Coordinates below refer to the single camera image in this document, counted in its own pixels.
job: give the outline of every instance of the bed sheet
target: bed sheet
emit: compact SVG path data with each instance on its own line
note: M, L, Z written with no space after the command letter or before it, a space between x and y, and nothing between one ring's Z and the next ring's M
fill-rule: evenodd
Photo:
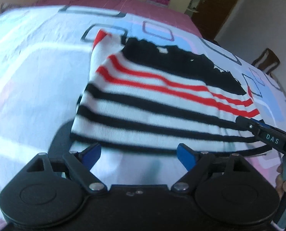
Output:
M83 6L15 9L0 15L0 191L32 157L47 152L57 130L74 118L76 102L89 80L93 40L101 28L206 55L215 68L230 71L250 87L267 124L286 131L286 99L277 83L194 34L116 10ZM86 147L75 143L72 150ZM275 184L280 164L275 150L248 160ZM108 187L171 187L186 170L176 157L104 149L92 172ZM0 228L4 224L0 211Z
M159 21L202 37L198 28L193 24L189 16L168 8L162 8L138 0L41 0L34 5L80 5L114 9Z

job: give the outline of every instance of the striped sweater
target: striped sweater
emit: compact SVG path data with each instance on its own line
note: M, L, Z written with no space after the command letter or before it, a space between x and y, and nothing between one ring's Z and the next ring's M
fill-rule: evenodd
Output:
M138 151L174 151L179 143L219 152L261 146L235 124L237 116L261 120L250 89L205 55L101 30L71 137Z

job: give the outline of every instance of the gray wall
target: gray wall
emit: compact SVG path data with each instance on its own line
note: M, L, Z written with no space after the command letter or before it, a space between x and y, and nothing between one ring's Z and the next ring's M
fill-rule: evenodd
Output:
M265 48L281 61L274 71L286 92L286 0L244 0L216 40L251 63Z

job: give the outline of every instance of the shelf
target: shelf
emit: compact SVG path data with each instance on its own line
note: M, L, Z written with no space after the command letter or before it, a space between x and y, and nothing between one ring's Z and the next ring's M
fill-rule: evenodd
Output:
M193 12L193 13L199 13L196 9L193 9L193 8L187 8L187 10Z

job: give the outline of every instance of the patterned bedsheet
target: patterned bedsheet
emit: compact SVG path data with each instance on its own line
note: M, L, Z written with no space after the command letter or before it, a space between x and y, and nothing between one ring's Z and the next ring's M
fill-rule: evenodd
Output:
M90 72L96 70L91 67L91 53L101 28L126 39L146 39L157 46L176 45L204 54L215 68L230 71L242 86L250 88L267 124L286 131L286 99L277 83L194 34L116 10L81 6L15 9L0 16L0 191L35 154L47 152L57 130L75 117L77 100ZM72 149L85 147L75 143ZM278 153L272 150L248 159L274 185ZM108 187L170 187L186 170L174 156L104 149L92 172Z

